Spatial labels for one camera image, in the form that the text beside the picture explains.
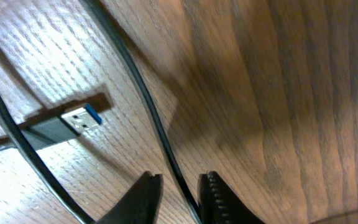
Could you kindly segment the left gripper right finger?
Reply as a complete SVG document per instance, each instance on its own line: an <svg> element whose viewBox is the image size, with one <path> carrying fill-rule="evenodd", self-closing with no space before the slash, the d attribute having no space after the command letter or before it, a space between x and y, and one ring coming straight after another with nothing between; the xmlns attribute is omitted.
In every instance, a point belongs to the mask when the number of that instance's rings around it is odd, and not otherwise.
<svg viewBox="0 0 358 224"><path fill-rule="evenodd" d="M199 176L198 206L202 223L264 224L215 171Z"/></svg>

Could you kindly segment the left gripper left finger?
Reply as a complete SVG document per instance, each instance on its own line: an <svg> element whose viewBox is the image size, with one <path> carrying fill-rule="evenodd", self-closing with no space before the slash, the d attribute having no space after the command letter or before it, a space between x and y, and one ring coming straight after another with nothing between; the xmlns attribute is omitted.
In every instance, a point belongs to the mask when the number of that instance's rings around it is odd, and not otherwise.
<svg viewBox="0 0 358 224"><path fill-rule="evenodd" d="M99 224L153 224L163 195L162 174L144 172Z"/></svg>

